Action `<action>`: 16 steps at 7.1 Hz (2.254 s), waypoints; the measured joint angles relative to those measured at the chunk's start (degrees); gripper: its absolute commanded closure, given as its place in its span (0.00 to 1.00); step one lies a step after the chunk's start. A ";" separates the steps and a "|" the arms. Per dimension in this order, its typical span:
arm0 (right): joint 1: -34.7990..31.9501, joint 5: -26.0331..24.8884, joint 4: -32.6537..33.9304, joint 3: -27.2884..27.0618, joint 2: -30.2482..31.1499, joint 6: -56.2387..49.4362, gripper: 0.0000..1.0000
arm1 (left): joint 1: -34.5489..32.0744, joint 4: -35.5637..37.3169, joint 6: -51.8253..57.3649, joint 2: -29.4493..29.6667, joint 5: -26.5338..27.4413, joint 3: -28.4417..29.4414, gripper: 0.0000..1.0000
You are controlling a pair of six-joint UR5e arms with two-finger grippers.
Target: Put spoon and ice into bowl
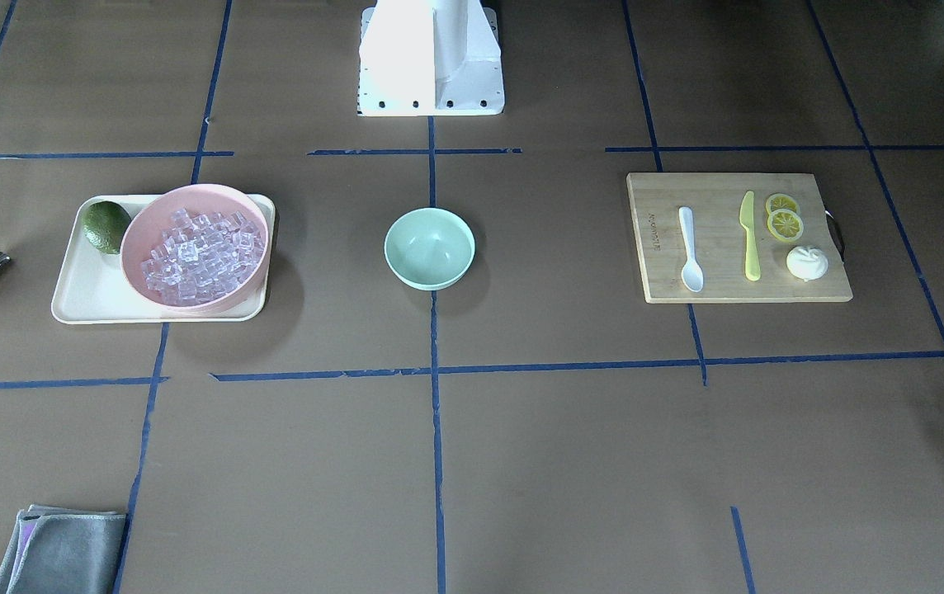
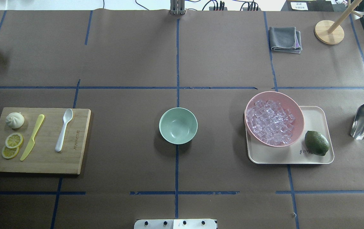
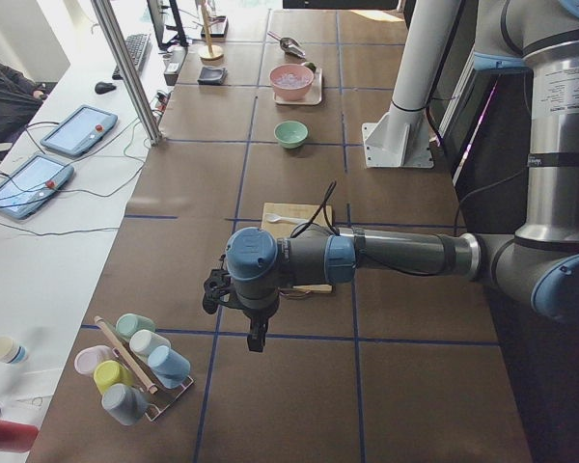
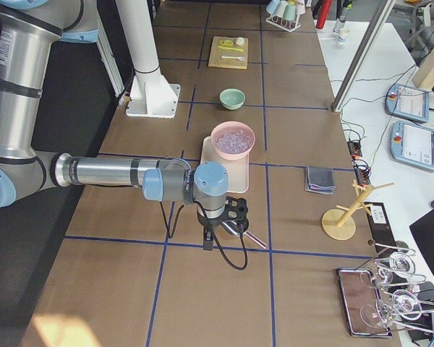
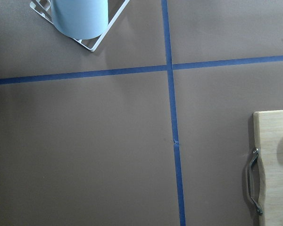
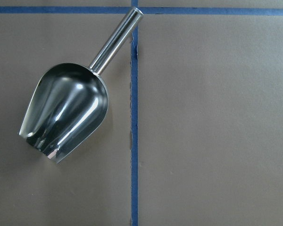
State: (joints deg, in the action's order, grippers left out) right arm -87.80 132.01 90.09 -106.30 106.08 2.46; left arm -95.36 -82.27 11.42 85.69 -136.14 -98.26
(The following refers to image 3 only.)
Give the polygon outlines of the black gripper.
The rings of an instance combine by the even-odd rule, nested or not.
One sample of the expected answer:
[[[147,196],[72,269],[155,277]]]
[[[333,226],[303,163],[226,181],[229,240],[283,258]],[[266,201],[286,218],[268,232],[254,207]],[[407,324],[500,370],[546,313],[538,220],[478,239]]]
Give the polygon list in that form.
[[[272,310],[245,310],[244,314],[250,320],[247,344],[250,351],[263,351],[265,347],[265,334],[268,329],[268,320],[272,316]]]

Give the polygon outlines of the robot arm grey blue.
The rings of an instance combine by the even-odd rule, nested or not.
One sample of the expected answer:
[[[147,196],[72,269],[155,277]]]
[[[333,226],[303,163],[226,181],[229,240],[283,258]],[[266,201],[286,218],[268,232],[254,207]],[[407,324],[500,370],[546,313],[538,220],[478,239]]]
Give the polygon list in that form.
[[[286,238],[246,228],[205,281],[204,310],[243,312],[262,351],[279,292],[341,284],[359,267],[494,286],[537,313],[579,321],[579,1],[482,1],[475,69],[533,74],[526,220],[514,234],[458,237],[297,226]]]

